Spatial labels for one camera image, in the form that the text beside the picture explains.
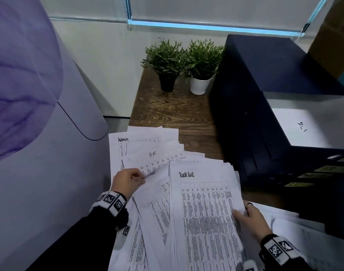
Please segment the wood grain surface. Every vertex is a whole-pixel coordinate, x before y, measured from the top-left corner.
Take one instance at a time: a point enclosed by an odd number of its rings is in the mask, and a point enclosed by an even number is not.
[[[206,158],[223,160],[221,146],[216,138],[216,129],[209,108],[208,91],[194,95],[182,77],[177,78],[174,90],[161,90],[158,75],[144,69],[132,115],[131,126],[163,126],[179,129],[179,142],[186,151],[205,153]],[[295,210],[287,207],[278,194],[259,190],[242,190],[245,200]]]

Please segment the plant pot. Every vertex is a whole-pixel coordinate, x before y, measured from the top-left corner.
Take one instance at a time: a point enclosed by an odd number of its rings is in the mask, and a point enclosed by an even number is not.
[[[209,83],[211,81],[209,80],[198,80],[195,78],[191,79],[191,92],[196,95],[202,95],[205,94],[207,87],[209,86]]]
[[[158,74],[159,81],[161,82],[161,89],[165,92],[171,92],[174,88],[176,77],[171,75]]]

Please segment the potted plant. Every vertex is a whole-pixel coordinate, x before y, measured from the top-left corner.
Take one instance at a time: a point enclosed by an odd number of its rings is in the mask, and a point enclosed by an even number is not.
[[[212,76],[217,72],[223,55],[223,46],[215,46],[214,42],[204,40],[190,42],[185,51],[183,75],[191,78],[191,92],[202,95],[206,92]]]
[[[160,44],[146,48],[147,59],[141,62],[142,67],[152,68],[159,76],[161,89],[170,92],[174,88],[174,82],[183,68],[182,43],[170,44],[170,40],[160,39]]]

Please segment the black baseboard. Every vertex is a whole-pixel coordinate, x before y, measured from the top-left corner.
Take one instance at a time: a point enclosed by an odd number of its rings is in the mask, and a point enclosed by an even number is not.
[[[115,118],[115,119],[130,119],[130,117],[120,117],[120,116],[103,116],[104,118]]]

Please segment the white cylinder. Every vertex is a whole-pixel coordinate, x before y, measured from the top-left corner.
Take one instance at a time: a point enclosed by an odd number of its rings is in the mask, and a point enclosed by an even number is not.
[[[202,95],[206,92],[207,87],[211,81],[209,80],[198,80],[195,78],[191,78],[191,92],[196,95]]]

